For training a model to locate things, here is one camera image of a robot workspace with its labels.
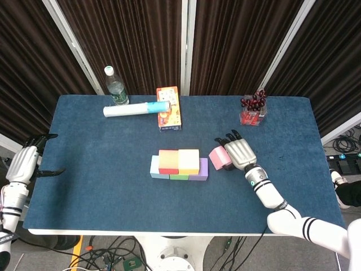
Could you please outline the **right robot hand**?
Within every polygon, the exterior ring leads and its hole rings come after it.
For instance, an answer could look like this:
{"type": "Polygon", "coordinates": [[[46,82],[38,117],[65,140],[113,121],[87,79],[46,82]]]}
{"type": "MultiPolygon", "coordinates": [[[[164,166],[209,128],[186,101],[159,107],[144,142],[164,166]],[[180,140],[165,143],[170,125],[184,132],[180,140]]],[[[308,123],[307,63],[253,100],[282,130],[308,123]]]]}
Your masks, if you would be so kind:
{"type": "Polygon", "coordinates": [[[225,138],[217,137],[214,140],[226,150],[235,168],[244,171],[247,166],[256,164],[254,151],[237,130],[232,129],[225,138]]]}

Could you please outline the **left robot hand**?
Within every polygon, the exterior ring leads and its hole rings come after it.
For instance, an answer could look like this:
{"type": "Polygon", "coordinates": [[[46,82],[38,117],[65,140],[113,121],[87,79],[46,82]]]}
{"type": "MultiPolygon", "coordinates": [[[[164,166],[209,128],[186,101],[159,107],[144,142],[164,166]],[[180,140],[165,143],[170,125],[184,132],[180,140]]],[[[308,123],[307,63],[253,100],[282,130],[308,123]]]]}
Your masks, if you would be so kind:
{"type": "Polygon", "coordinates": [[[36,178],[55,177],[62,174],[65,168],[56,171],[38,169],[38,158],[43,155],[46,142],[57,136],[57,134],[39,134],[29,137],[23,144],[23,148],[12,159],[6,175],[9,183],[17,182],[29,185],[36,178]]]}

